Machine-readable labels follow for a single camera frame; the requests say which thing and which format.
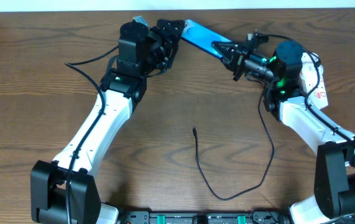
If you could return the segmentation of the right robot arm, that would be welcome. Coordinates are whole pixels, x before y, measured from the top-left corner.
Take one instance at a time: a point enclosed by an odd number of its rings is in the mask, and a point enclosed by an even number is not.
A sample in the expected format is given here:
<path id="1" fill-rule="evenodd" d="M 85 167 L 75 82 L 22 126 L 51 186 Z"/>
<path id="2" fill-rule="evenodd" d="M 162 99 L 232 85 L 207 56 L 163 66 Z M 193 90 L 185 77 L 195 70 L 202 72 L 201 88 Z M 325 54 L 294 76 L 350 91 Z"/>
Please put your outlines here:
<path id="1" fill-rule="evenodd" d="M 292 223 L 346 222 L 355 214 L 355 134 L 322 113 L 310 99 L 317 84 L 305 83 L 303 60 L 320 64 L 299 43 L 279 43 L 271 58 L 256 54 L 256 39 L 212 42 L 234 79 L 248 75 L 263 82 L 264 104 L 277 121 L 294 130 L 316 154 L 314 194 L 290 206 Z"/>

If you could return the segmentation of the blue Galaxy smartphone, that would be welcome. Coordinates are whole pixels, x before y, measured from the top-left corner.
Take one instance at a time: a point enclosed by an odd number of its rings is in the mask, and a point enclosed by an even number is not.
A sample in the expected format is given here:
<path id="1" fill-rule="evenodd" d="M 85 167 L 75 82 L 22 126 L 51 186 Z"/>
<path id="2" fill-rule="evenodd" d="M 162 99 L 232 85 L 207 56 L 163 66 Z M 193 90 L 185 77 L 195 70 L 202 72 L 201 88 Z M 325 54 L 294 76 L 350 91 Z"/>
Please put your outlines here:
<path id="1" fill-rule="evenodd" d="M 222 55 L 212 47 L 212 42 L 231 41 L 191 19 L 185 20 L 185 28 L 182 32 L 182 39 L 218 59 L 220 59 Z"/>

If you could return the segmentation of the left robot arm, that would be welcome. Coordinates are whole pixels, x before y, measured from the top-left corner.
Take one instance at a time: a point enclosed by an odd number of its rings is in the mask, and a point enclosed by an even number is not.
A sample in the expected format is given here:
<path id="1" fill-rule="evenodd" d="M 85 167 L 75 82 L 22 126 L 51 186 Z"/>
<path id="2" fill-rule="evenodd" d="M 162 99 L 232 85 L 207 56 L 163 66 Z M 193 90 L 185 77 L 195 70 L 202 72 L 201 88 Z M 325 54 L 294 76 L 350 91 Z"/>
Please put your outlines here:
<path id="1" fill-rule="evenodd" d="M 105 153 L 142 100 L 150 77 L 172 67 L 185 22 L 160 19 L 149 27 L 137 16 L 123 24 L 117 46 L 105 53 L 104 76 L 94 82 L 95 104 L 78 132 L 51 162 L 30 173 L 36 223 L 116 223 L 119 210 L 103 203 L 96 176 Z"/>

